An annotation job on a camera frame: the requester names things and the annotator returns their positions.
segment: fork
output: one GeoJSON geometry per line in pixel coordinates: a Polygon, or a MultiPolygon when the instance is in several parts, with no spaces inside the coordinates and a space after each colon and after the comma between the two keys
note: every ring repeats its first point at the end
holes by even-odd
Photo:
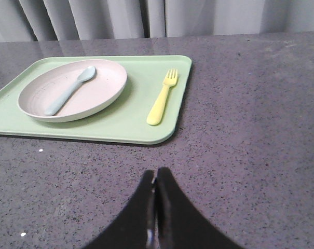
{"type": "Polygon", "coordinates": [[[147,116],[146,122],[155,126],[160,123],[163,112],[165,110],[166,100],[168,96],[169,89],[176,85],[178,81],[178,70],[169,69],[162,83],[162,89],[156,99],[154,105],[152,106],[150,113],[147,116]]]}

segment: light blue spoon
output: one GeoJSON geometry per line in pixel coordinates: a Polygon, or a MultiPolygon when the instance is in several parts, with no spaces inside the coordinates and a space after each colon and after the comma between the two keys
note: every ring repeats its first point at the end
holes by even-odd
{"type": "Polygon", "coordinates": [[[83,85],[84,82],[90,80],[95,75],[95,67],[86,68],[78,77],[77,80],[60,96],[58,97],[44,112],[45,116],[53,116],[57,113],[70,96],[83,85]]]}

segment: green tray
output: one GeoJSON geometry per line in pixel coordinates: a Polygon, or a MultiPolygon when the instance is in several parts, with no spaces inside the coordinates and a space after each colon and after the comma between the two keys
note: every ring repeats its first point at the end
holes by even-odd
{"type": "Polygon", "coordinates": [[[185,56],[54,57],[33,63],[0,90],[0,134],[105,142],[157,144],[174,132],[192,61],[185,56]],[[120,97],[90,117],[64,123],[37,121],[18,108],[23,88],[37,76],[74,61],[106,59],[127,71],[120,97]],[[150,126],[146,117],[157,98],[168,69],[177,68],[179,79],[171,88],[161,123],[150,126]]]}

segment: curtain fold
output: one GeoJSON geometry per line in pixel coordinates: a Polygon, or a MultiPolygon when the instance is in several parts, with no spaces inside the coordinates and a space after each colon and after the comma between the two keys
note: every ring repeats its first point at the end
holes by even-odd
{"type": "Polygon", "coordinates": [[[0,0],[0,42],[314,31],[314,0],[0,0]]]}

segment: countertop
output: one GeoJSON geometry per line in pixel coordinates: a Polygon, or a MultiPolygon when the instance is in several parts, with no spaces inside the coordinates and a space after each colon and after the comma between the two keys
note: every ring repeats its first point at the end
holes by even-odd
{"type": "Polygon", "coordinates": [[[314,248],[314,32],[0,43],[0,89],[46,57],[164,54],[193,61],[167,141],[0,136],[0,248],[81,248],[159,167],[239,245],[314,248]]]}

